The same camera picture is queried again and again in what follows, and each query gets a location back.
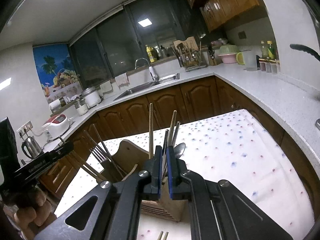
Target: ceiling light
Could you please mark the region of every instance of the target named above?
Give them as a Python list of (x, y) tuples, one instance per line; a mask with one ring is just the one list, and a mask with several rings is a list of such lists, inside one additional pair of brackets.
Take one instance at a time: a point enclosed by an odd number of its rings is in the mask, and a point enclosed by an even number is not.
[(5, 87), (9, 86), (11, 83), (11, 78), (6, 79), (5, 81), (0, 83), (0, 90), (4, 89)]
[(149, 26), (149, 25), (151, 25), (152, 24), (152, 22), (147, 18), (147, 19), (144, 19), (144, 20), (142, 20), (142, 21), (140, 21), (140, 22), (138, 22), (142, 27), (147, 27), (147, 26)]

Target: ceiling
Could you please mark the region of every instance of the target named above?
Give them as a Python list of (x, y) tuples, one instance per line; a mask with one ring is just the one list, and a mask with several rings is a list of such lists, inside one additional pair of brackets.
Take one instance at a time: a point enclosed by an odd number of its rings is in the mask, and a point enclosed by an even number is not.
[(98, 16), (127, 0), (25, 0), (0, 33), (0, 50), (32, 42), (67, 42)]

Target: tropical fruit poster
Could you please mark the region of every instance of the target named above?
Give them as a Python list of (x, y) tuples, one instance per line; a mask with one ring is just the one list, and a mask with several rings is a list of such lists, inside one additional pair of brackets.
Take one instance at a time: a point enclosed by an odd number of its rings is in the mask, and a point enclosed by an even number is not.
[(82, 92), (66, 44), (52, 44), (33, 48), (38, 77), (48, 103)]

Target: table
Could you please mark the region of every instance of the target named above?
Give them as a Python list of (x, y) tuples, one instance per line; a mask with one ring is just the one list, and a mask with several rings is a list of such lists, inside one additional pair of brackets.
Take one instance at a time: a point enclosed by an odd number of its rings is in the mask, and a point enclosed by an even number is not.
[[(154, 131), (154, 148), (163, 145), (165, 129)], [(128, 139), (148, 151), (148, 133), (105, 141), (109, 152)], [(303, 239), (314, 224), (307, 192), (284, 152), (246, 110), (180, 125), (176, 144), (185, 142), (181, 159), (187, 168), (204, 179), (227, 179), (252, 202), (285, 229), (294, 240)], [(87, 163), (97, 171), (103, 168), (90, 155)], [(55, 214), (60, 216), (97, 185), (80, 169), (65, 191)], [(157, 239), (160, 231), (168, 239), (191, 239), (188, 210), (182, 222), (141, 215), (137, 239)]]

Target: rice cooker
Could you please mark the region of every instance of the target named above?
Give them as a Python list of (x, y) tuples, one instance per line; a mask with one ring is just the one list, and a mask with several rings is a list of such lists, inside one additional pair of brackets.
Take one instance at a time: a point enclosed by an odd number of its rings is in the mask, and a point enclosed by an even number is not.
[(89, 108), (92, 108), (101, 102), (101, 98), (95, 87), (90, 87), (83, 90), (81, 95)]
[(64, 114), (57, 114), (49, 118), (42, 128), (48, 140), (54, 140), (64, 134), (69, 128), (68, 118)]

